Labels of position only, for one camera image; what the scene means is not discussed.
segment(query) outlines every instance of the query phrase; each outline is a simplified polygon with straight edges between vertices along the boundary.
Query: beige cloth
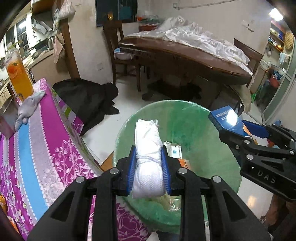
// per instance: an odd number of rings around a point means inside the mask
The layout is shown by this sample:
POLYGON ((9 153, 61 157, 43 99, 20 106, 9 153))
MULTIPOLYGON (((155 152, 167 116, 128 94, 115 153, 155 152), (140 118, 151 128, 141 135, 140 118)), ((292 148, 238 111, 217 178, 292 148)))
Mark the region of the beige cloth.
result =
POLYGON ((230 85, 230 88, 238 94, 239 98, 244 105, 245 113, 248 113, 251 110, 251 92, 245 85, 230 85))
POLYGON ((63 57, 65 55, 65 50, 63 45, 65 44, 62 33, 56 34, 54 41, 54 63, 56 64, 59 60, 59 57, 63 57))

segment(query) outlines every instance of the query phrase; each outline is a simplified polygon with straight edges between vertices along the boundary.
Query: blue stripe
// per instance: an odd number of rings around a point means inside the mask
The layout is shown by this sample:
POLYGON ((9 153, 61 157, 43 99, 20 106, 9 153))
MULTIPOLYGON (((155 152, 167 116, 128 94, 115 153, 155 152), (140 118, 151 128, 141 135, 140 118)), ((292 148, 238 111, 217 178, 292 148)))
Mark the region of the blue stripe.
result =
POLYGON ((37 220, 47 211, 45 200, 37 180, 33 166, 29 140, 29 125, 22 125, 18 131, 18 146, 20 169, 22 172, 23 184, 37 220))

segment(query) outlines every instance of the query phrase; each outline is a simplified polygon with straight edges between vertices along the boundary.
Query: black cloth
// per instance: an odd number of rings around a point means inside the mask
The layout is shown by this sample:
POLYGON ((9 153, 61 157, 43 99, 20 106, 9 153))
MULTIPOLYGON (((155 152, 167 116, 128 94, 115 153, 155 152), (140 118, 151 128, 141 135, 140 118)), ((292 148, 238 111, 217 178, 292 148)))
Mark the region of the black cloth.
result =
POLYGON ((118 95, 118 89, 112 83, 100 85, 73 78, 54 84, 53 89, 84 123, 82 136, 105 115, 119 114, 112 101, 118 95))

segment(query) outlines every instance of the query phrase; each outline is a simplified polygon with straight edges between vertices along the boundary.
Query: pink patterned tablecloth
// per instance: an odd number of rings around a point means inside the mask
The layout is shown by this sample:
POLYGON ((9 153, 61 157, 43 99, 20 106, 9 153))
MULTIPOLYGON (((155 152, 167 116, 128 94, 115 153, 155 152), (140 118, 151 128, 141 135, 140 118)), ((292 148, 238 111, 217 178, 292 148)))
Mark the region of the pink patterned tablecloth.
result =
MULTIPOLYGON (((82 121, 41 79, 34 90, 45 90, 27 125, 15 135, 0 140, 0 192, 6 198, 12 217, 26 240, 45 211, 76 177, 102 174, 79 134, 82 121)), ((119 240, 146 240, 144 224, 117 198, 119 240)), ((89 220, 91 236, 94 199, 89 220)))

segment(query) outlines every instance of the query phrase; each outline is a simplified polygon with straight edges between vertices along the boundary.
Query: blue box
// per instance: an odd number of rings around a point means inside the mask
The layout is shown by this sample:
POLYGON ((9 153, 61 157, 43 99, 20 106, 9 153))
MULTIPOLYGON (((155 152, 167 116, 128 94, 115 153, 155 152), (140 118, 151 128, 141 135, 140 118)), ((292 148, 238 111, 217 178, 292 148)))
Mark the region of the blue box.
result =
POLYGON ((250 132, 242 120, 237 116, 237 114, 229 105, 211 111, 208 118, 218 131, 221 129, 226 129, 245 137, 251 137, 250 132))

